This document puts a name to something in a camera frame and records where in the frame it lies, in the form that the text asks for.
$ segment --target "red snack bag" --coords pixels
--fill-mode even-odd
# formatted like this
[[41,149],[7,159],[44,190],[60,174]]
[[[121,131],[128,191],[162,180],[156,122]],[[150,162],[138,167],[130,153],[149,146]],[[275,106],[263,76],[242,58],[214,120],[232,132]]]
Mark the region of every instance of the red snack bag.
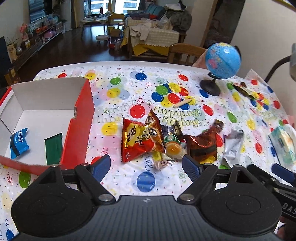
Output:
[[140,155],[152,151],[155,146],[152,136],[157,130],[150,125],[123,118],[122,128],[122,162],[131,161]]
[[161,125],[158,117],[155,115],[153,110],[150,110],[146,121],[146,125],[151,125],[152,128],[156,129],[154,135],[151,135],[152,140],[155,143],[155,147],[153,148],[154,151],[159,151],[165,153],[165,146],[163,144],[163,133],[161,132]]

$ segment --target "cardboard box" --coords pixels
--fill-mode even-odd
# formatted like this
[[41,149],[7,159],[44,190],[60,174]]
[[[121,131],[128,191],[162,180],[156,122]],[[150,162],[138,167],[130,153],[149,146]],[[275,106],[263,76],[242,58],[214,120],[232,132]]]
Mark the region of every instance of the cardboard box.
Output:
[[[40,175],[48,168],[44,139],[62,133],[61,169],[85,162],[94,104],[88,79],[68,77],[12,85],[0,100],[0,163]],[[10,159],[10,136],[28,128],[30,149]]]

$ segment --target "doorway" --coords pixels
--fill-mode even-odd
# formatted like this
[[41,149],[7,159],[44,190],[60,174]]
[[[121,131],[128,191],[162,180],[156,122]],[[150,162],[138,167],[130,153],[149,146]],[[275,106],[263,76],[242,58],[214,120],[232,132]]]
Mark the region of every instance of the doorway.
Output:
[[239,22],[245,0],[217,0],[210,27],[203,47],[209,48],[215,43],[230,44]]

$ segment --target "wooden chair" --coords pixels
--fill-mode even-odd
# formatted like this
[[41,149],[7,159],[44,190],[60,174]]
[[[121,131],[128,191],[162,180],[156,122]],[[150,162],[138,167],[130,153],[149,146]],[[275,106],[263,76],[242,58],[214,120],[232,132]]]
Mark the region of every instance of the wooden chair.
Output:
[[[170,64],[174,64],[174,57],[175,54],[178,54],[177,59],[178,62],[177,64],[182,64],[182,65],[190,65],[192,64],[206,51],[206,49],[197,47],[194,45],[190,44],[184,44],[184,43],[177,43],[177,44],[172,44],[169,48],[168,51],[168,60],[167,62]],[[183,54],[187,54],[186,61],[182,61],[182,56]],[[189,63],[190,56],[194,56],[193,63]]]

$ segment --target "small stool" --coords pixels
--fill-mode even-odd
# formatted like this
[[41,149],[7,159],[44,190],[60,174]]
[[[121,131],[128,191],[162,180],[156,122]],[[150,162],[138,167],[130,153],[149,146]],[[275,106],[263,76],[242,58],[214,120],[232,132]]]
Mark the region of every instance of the small stool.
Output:
[[108,38],[109,38],[109,35],[98,35],[97,37],[96,37],[96,40],[97,40],[97,45],[98,45],[98,42],[99,41],[107,41],[108,40]]

